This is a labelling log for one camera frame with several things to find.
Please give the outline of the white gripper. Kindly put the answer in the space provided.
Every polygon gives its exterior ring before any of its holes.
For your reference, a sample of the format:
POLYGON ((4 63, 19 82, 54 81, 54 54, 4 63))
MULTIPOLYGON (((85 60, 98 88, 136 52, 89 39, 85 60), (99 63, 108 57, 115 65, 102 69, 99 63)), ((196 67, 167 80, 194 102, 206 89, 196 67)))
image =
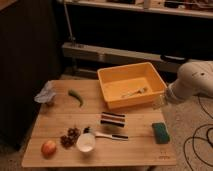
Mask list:
POLYGON ((154 110, 167 106, 173 102, 174 98, 170 91, 165 91, 163 94, 160 94, 152 104, 154 110))

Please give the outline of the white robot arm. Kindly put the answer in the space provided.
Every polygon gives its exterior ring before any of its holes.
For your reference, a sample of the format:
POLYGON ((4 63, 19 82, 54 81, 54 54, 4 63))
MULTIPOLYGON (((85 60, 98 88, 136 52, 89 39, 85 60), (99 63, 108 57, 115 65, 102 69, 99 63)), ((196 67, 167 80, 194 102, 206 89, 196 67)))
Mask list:
POLYGON ((181 65, 177 79, 153 101, 153 109, 183 103, 196 94, 213 98, 213 61, 187 62, 181 65))

